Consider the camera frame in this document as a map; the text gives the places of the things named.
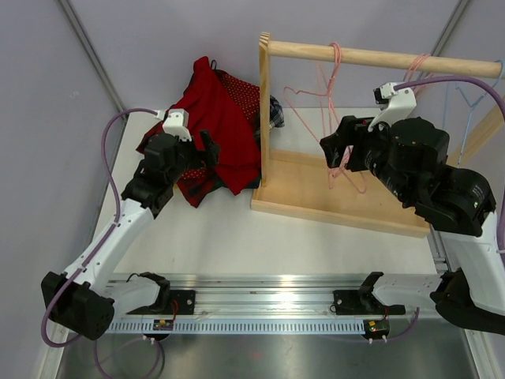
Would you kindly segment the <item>red black plaid skirt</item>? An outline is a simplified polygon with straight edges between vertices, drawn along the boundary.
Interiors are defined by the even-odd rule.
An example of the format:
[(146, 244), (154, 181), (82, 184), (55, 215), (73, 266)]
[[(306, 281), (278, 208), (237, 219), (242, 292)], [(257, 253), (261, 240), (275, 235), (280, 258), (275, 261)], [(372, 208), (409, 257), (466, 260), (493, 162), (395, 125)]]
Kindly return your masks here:
[[(142, 137), (136, 151), (144, 154), (144, 150), (148, 142), (157, 134), (162, 132), (163, 128), (161, 123), (154, 125)], [(186, 171), (177, 182), (177, 187), (181, 191), (184, 198), (197, 208), (202, 200), (212, 191), (220, 188), (222, 183), (219, 176), (216, 174), (213, 167), (200, 165), (197, 168), (192, 168)]]

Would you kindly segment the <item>light blue wire hanger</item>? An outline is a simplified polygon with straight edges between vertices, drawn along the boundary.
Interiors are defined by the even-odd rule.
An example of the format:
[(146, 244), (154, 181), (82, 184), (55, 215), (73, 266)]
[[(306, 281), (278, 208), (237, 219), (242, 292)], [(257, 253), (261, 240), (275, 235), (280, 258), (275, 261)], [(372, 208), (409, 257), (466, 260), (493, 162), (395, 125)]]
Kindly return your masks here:
[[(499, 83), (499, 80), (501, 78), (501, 75), (504, 74), (504, 61), (502, 59), (498, 59), (495, 62), (498, 62), (500, 64), (500, 72), (499, 72), (499, 78), (496, 79), (495, 82), (491, 85), (492, 88), (495, 88), (497, 86), (497, 84)], [(447, 87), (446, 87), (446, 91), (445, 91), (445, 100), (444, 100), (444, 107), (443, 107), (443, 129), (445, 129), (446, 120), (447, 120), (447, 107), (448, 107), (448, 102), (449, 102), (449, 84), (450, 83), (447, 83)], [(465, 101), (466, 106), (468, 107), (468, 110), (469, 110), (468, 117), (466, 119), (465, 132), (463, 134), (462, 141), (461, 141), (461, 146), (454, 151), (457, 154), (455, 163), (449, 163), (452, 166), (460, 167), (462, 164), (463, 154), (465, 151), (467, 139), (468, 139), (469, 132), (470, 132), (470, 127), (472, 124), (473, 113), (479, 107), (479, 104), (482, 102), (482, 100), (488, 95), (488, 92), (484, 90), (474, 101), (470, 101), (468, 96), (465, 94), (464, 88), (462, 88), (460, 84), (454, 83), (454, 86), (455, 86), (454, 90), (459, 93), (459, 95)]]

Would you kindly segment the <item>navy white plaid skirt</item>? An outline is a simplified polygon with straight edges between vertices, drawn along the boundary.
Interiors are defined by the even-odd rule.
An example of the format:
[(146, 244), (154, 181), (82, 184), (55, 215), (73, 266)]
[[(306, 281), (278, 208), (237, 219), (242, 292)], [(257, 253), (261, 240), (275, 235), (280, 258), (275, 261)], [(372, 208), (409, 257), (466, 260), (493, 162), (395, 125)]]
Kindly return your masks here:
[[(260, 112), (257, 111), (253, 117), (253, 131), (254, 138), (257, 143), (260, 142)], [(283, 108), (280, 102), (274, 97), (270, 96), (270, 110), (269, 110), (269, 130), (280, 129), (285, 125), (285, 118)]]

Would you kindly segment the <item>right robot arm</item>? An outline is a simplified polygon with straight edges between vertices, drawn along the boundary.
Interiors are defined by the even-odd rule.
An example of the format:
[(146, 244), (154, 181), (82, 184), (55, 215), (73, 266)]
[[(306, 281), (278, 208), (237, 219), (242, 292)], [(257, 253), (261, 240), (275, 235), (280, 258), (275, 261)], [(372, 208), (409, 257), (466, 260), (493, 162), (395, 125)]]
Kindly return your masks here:
[(504, 264), (496, 200), (487, 179), (447, 163), (449, 135), (423, 118), (385, 127), (346, 116), (320, 141), (327, 165), (367, 171), (445, 239), (454, 271), (430, 276), (372, 272), (352, 298), (336, 299), (337, 313), (384, 315), (413, 306), (436, 311), (468, 330), (504, 332)]

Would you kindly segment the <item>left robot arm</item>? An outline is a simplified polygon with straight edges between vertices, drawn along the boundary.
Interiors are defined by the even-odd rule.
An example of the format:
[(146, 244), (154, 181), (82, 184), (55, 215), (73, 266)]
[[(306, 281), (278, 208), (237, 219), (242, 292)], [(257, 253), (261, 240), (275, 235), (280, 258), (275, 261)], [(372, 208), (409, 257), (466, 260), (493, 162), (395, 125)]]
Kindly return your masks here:
[(113, 288), (107, 284), (129, 247), (172, 198), (182, 175), (199, 163), (210, 167), (218, 163), (220, 148), (207, 130), (200, 131), (200, 141), (202, 149), (192, 137), (165, 132), (152, 137), (132, 179), (115, 194), (116, 209), (109, 223), (64, 272), (44, 276), (41, 335), (45, 343), (58, 346), (47, 335), (49, 321), (97, 340), (116, 316), (137, 310), (163, 313), (172, 307), (170, 281), (158, 274), (144, 272)]

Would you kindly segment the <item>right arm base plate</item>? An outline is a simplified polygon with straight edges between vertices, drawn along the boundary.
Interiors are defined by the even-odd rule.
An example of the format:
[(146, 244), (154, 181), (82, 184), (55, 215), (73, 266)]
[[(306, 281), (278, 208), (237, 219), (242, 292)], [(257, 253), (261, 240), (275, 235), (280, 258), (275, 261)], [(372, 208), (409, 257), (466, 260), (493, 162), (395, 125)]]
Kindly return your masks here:
[(333, 297), (330, 311), (337, 315), (369, 315), (376, 312), (373, 299), (359, 290), (335, 290)]

